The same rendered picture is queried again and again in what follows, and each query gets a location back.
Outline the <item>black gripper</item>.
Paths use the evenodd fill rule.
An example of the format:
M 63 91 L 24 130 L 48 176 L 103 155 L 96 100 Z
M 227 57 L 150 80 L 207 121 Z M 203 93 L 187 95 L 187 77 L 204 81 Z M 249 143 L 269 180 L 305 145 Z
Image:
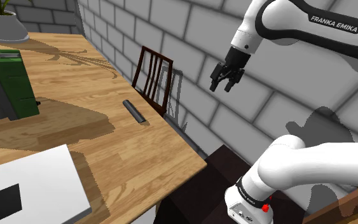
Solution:
M 244 74 L 244 67 L 248 63 L 251 54 L 231 47 L 225 57 L 224 65 L 217 64 L 210 78 L 212 79 L 210 90 L 214 92 L 221 81 L 228 78 L 224 90 L 229 92 L 231 88 L 240 82 Z

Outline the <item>dark wooden chair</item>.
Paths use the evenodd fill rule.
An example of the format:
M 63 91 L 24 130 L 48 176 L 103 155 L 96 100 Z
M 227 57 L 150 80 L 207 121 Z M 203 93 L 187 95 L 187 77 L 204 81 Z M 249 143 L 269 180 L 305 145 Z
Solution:
M 171 87 L 172 70 L 173 70 L 173 62 L 174 61 L 172 59 L 146 47 L 146 46 L 142 46 L 141 54 L 139 56 L 139 61 L 137 64 L 137 69 L 135 71 L 134 79 L 132 82 L 133 88 L 136 87 L 137 80 L 139 78 L 140 71 L 142 68 L 144 55 L 146 52 L 148 52 L 150 54 L 149 70 L 148 70 L 146 82 L 144 85 L 144 90 L 142 92 L 140 92 L 138 90 L 137 92 L 161 117 L 164 117 L 164 114 L 167 112 L 167 103 L 168 103 L 168 99 L 169 99 L 169 90 Z M 167 71 L 167 82 L 165 85 L 163 102 L 162 102 L 162 105 L 159 105 L 157 102 L 155 102 L 155 95 L 156 95 L 156 89 L 158 86 L 158 81 L 162 74 L 162 62 L 163 61 L 165 61 L 168 64 L 168 71 Z

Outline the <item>grey cylindrical pen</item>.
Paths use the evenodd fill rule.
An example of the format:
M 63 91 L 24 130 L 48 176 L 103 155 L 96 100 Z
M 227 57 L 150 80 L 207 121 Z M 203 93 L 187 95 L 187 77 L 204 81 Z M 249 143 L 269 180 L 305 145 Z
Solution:
M 138 123 L 143 123 L 146 121 L 146 119 L 129 100 L 124 100 L 123 105 Z

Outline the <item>dark robot stand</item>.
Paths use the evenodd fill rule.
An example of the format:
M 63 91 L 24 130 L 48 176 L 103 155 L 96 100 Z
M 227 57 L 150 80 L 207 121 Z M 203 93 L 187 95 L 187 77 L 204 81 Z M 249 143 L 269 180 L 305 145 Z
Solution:
M 224 193 L 250 165 L 225 145 L 205 162 L 203 170 L 162 200 L 153 224 L 237 224 L 228 216 Z

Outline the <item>wooden table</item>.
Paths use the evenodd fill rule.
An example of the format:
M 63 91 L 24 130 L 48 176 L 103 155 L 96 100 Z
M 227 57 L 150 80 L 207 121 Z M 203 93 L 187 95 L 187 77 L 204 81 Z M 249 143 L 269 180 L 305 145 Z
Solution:
M 91 214 L 78 224 L 129 224 L 187 182 L 205 162 L 79 34 L 33 32 L 15 45 L 39 114 L 0 120 L 0 149 L 66 144 Z M 138 123 L 129 100 L 146 119 Z

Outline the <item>brown wooden furniture edge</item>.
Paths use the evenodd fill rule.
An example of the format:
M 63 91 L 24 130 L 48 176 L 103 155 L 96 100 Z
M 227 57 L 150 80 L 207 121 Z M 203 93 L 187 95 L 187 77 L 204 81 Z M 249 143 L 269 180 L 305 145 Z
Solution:
M 358 189 L 303 219 L 302 224 L 358 224 Z

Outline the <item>green and grey appliance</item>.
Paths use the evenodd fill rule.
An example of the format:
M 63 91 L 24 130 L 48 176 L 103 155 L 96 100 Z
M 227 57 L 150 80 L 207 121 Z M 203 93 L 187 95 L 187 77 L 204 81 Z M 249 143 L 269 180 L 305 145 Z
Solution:
M 39 114 L 19 50 L 0 50 L 0 120 L 19 120 Z

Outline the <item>white box with black patch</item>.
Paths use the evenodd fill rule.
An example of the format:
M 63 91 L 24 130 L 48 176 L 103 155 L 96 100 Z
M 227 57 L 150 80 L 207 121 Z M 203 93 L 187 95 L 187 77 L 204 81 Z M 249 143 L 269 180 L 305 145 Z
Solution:
M 75 224 L 92 212 L 63 144 L 40 152 L 0 149 L 0 224 Z

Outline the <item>white pot with green plant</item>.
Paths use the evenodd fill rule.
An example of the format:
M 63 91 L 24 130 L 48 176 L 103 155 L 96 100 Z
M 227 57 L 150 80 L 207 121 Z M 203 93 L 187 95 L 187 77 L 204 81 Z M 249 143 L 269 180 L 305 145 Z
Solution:
M 25 26 L 13 11 L 6 10 L 10 0 L 0 0 L 0 43 L 23 43 L 29 39 Z

